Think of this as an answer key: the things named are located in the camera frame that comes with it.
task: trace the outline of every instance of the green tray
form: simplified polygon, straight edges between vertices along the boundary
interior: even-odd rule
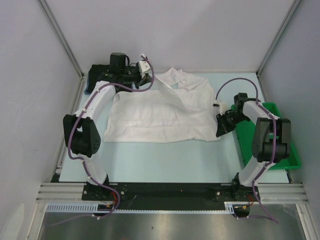
[[[265,102],[262,104],[271,113],[281,118],[277,105],[273,102]],[[255,125],[252,121],[242,121],[235,127],[237,139],[239,141],[242,160],[245,165],[248,164],[252,157],[251,145],[255,133]],[[300,159],[297,155],[296,148],[291,142],[291,152],[287,159],[282,159],[279,163],[272,166],[270,169],[298,169],[301,167]]]

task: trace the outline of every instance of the table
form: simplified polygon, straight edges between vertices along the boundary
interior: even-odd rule
[[[255,73],[194,73],[205,77],[215,93],[226,81],[242,77],[252,80],[258,87],[259,99],[263,95]],[[238,80],[226,85],[219,100],[229,106],[234,96],[247,93],[255,97],[254,87],[247,81]],[[88,99],[83,94],[80,106]],[[174,143],[106,143],[103,142],[112,102],[109,102],[95,123],[101,136],[98,151],[102,167],[111,182],[145,183],[230,183],[236,173],[244,168],[235,131],[218,141],[186,140]],[[78,160],[64,157],[60,182],[86,182],[87,175]],[[284,169],[268,170],[260,183],[288,183]]]

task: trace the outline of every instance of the white wall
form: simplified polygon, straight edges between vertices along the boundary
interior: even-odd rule
[[[110,53],[156,70],[256,72],[294,0],[48,0],[83,72]]]
[[[26,234],[41,182],[53,170],[62,119],[79,77],[36,0],[0,7],[0,231],[25,205]]]
[[[320,224],[320,1],[306,0],[261,77],[268,101],[291,120],[302,181]]]

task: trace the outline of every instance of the wire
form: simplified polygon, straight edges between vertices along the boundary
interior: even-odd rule
[[[125,58],[126,58],[126,61],[127,61],[127,66],[130,66],[130,58],[129,58],[129,56],[128,55],[125,55]]]
[[[271,164],[274,163],[274,160],[275,160],[275,156],[276,156],[276,143],[277,143],[277,123],[276,123],[276,119],[275,117],[271,114],[270,111],[268,111],[264,106],[261,105],[261,103],[259,102],[259,99],[258,99],[258,87],[257,85],[251,81],[250,79],[248,78],[245,78],[245,77],[236,77],[236,78],[233,78],[227,82],[225,82],[218,90],[218,92],[216,93],[216,96],[215,96],[215,100],[218,99],[218,95],[219,93],[221,92],[222,88],[224,88],[228,83],[230,82],[233,82],[235,80],[245,80],[245,81],[248,81],[250,82],[253,86],[254,86],[254,89],[255,89],[255,103],[256,105],[262,109],[271,119],[272,119],[272,124],[273,124],[273,140],[272,140],[272,154],[271,154],[271,159],[269,162],[267,162],[262,170],[257,174],[257,176],[253,179],[252,181],[252,191],[253,191],[253,195],[255,197],[255,199],[258,201],[260,207],[262,208],[262,210],[268,215],[267,216],[262,216],[262,215],[251,215],[251,216],[247,216],[247,217],[237,217],[236,214],[234,214],[234,216],[238,219],[248,219],[248,218],[263,218],[263,219],[269,219],[273,222],[275,222],[276,224],[279,224],[279,222],[268,212],[268,210],[263,206],[263,204],[261,203],[260,199],[258,198],[258,195],[256,193],[256,190],[255,190],[255,183],[256,181],[261,177],[261,175],[266,171],[267,167]]]
[[[249,199],[250,202],[252,202],[252,203],[250,203],[249,206],[252,206],[255,203],[254,198],[252,196],[248,195],[248,199]]]
[[[67,222],[69,222],[69,221],[72,221],[72,220],[78,219],[78,218],[82,218],[82,217],[96,217],[98,220],[99,220],[99,219],[104,219],[104,218],[108,217],[111,213],[113,213],[113,212],[118,208],[118,206],[119,206],[119,204],[120,204],[120,195],[119,195],[119,193],[117,192],[117,190],[115,190],[115,189],[113,189],[113,188],[111,188],[111,187],[109,187],[109,186],[106,186],[106,185],[103,185],[103,184],[97,182],[97,181],[91,176],[91,174],[90,174],[90,172],[89,172],[89,170],[88,170],[88,168],[87,168],[87,164],[86,164],[85,159],[84,159],[83,157],[81,157],[81,156],[76,156],[76,157],[72,156],[72,154],[71,154],[71,142],[72,142],[72,138],[73,138],[73,136],[74,136],[74,134],[75,134],[76,128],[77,128],[77,126],[78,126],[78,124],[79,124],[79,121],[80,121],[80,119],[82,118],[82,116],[83,116],[84,113],[85,113],[85,110],[88,109],[88,107],[90,106],[90,104],[92,103],[92,101],[94,100],[94,98],[96,97],[96,95],[97,95],[102,89],[104,89],[104,88],[106,88],[106,87],[108,87],[108,86],[118,86],[118,87],[121,87],[121,88],[123,88],[123,89],[129,90],[129,91],[132,91],[132,92],[140,92],[140,93],[141,93],[141,92],[145,92],[145,91],[149,90],[149,89],[152,87],[152,85],[153,85],[154,82],[155,82],[155,70],[154,70],[154,67],[152,66],[151,62],[150,62],[146,57],[144,57],[144,56],[141,56],[141,57],[142,57],[143,60],[145,60],[145,61],[150,65],[150,68],[151,68],[152,80],[151,80],[150,85],[149,85],[147,88],[145,88],[145,89],[132,89],[132,88],[130,88],[130,87],[121,85],[121,84],[119,84],[119,83],[107,83],[107,84],[102,85],[102,86],[98,89],[98,91],[94,92],[94,94],[90,97],[88,103],[87,103],[87,104],[85,105],[85,107],[84,107],[84,110],[80,113],[79,117],[76,119],[76,121],[75,121],[75,123],[74,123],[74,125],[73,125],[73,127],[72,127],[72,130],[71,130],[71,133],[70,133],[70,137],[69,137],[69,140],[68,140],[68,145],[67,145],[67,150],[68,150],[68,156],[69,156],[69,158],[72,159],[72,160],[81,160],[81,161],[82,161],[83,168],[84,168],[85,173],[87,174],[88,178],[90,178],[91,181],[93,181],[93,182],[94,182],[95,184],[97,184],[98,186],[112,191],[113,201],[114,201],[114,204],[116,204],[115,207],[114,207],[111,211],[109,211],[107,214],[105,214],[105,215],[103,215],[103,216],[95,216],[94,214],[81,214],[81,215],[73,216],[73,217],[70,217],[70,218],[68,218],[68,219],[65,219],[65,220],[62,220],[62,221],[53,223],[53,224],[49,224],[48,227],[54,227],[54,226],[57,226],[57,225],[60,225],[60,224],[63,224],[63,223],[67,223]]]

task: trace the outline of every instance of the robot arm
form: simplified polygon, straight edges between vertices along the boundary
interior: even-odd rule
[[[119,56],[123,57],[123,55],[125,56],[123,53],[117,53],[115,59],[117,60]],[[131,71],[128,74],[129,76],[124,75],[124,72],[128,73],[128,68],[126,67],[118,75],[115,73],[106,73],[105,75],[108,75],[108,81],[101,79],[96,81],[96,79],[94,79],[95,87],[91,90],[92,93],[85,104],[73,115],[67,114],[63,118],[65,145],[68,147],[71,137],[70,149],[78,156],[74,158],[84,160],[87,163],[87,168],[92,178],[100,184],[105,182],[107,174],[101,167],[100,160],[96,155],[100,148],[101,138],[95,123],[106,104],[112,100],[115,94],[120,90],[119,87],[131,92],[143,92],[144,90],[133,90],[132,84],[135,84],[136,88],[138,88],[137,82],[139,83],[139,86],[145,84],[145,81],[151,82],[151,84],[153,83],[152,81],[149,81],[151,66],[148,63],[148,60],[146,60],[146,56],[141,55],[141,57],[143,60],[136,64],[136,67],[139,69],[138,76],[132,77]],[[117,68],[118,66],[116,64],[112,65],[113,68]]]
[[[233,131],[236,124],[241,121],[251,120],[255,123],[255,131],[252,141],[252,158],[245,168],[234,180],[242,187],[251,187],[254,181],[256,185],[262,176],[263,169],[266,171],[273,165],[286,159],[290,154],[291,123],[286,118],[279,118],[272,113],[266,113],[260,102],[256,103],[255,98],[248,98],[246,93],[239,93],[234,97],[235,110],[218,114],[218,128],[216,136],[220,137]],[[276,136],[273,131],[273,119],[276,122]],[[276,138],[275,156],[270,162],[273,154],[273,138]]]

